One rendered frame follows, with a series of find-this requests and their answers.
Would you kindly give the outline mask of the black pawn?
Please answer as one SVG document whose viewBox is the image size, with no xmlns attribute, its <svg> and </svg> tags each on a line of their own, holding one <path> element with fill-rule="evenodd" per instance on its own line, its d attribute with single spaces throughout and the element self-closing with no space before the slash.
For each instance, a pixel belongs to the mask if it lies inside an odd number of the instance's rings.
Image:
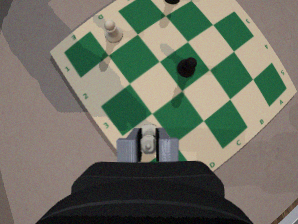
<svg viewBox="0 0 298 224">
<path fill-rule="evenodd" d="M 195 72 L 197 61 L 193 57 L 189 57 L 179 62 L 177 71 L 182 77 L 191 77 Z M 192 71 L 190 71 L 192 70 Z"/>
<path fill-rule="evenodd" d="M 172 5 L 174 5 L 174 4 L 177 4 L 177 3 L 179 3 L 179 1 L 180 0 L 165 0 L 168 4 L 172 4 Z"/>
</svg>

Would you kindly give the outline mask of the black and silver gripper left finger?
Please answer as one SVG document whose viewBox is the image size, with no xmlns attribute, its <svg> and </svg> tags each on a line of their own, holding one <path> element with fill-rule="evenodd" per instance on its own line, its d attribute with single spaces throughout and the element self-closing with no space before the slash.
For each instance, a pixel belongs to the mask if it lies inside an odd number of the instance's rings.
<svg viewBox="0 0 298 224">
<path fill-rule="evenodd" d="M 137 139 L 136 139 L 137 138 Z M 142 128 L 133 128 L 126 138 L 116 141 L 117 162 L 141 162 Z"/>
</svg>

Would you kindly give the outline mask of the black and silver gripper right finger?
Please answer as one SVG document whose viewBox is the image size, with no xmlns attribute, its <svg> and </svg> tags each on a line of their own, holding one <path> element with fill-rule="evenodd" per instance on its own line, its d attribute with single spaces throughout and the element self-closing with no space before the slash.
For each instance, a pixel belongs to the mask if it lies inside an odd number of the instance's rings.
<svg viewBox="0 0 298 224">
<path fill-rule="evenodd" d="M 179 161 L 179 140 L 177 137 L 169 137 L 165 128 L 156 128 L 156 161 Z"/>
</svg>

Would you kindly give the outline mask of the green and cream chessboard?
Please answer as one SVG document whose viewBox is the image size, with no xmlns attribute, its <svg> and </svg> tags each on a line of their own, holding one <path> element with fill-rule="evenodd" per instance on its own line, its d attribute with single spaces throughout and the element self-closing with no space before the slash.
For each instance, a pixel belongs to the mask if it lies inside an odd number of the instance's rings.
<svg viewBox="0 0 298 224">
<path fill-rule="evenodd" d="M 123 31 L 111 43 L 104 24 Z M 116 0 L 50 51 L 116 148 L 153 124 L 179 140 L 179 161 L 217 169 L 297 92 L 236 0 Z M 191 77 L 177 66 L 193 57 Z"/>
</svg>

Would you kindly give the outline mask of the white pawn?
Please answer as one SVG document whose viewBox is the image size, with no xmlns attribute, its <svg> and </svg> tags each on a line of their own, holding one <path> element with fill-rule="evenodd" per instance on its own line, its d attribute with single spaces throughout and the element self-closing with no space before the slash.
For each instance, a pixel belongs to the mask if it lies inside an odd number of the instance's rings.
<svg viewBox="0 0 298 224">
<path fill-rule="evenodd" d="M 117 27 L 114 21 L 108 20 L 104 24 L 106 32 L 106 38 L 111 43 L 119 42 L 123 37 L 123 31 Z"/>
</svg>

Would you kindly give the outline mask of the white queen chess piece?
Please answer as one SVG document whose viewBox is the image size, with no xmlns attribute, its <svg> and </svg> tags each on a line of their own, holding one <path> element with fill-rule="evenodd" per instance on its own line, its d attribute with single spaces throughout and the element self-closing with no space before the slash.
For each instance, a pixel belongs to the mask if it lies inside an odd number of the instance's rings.
<svg viewBox="0 0 298 224">
<path fill-rule="evenodd" d="M 155 128 L 157 126 L 153 124 L 146 124 L 142 127 L 142 139 L 141 139 L 141 152 L 147 155 L 156 152 L 156 138 Z"/>
</svg>

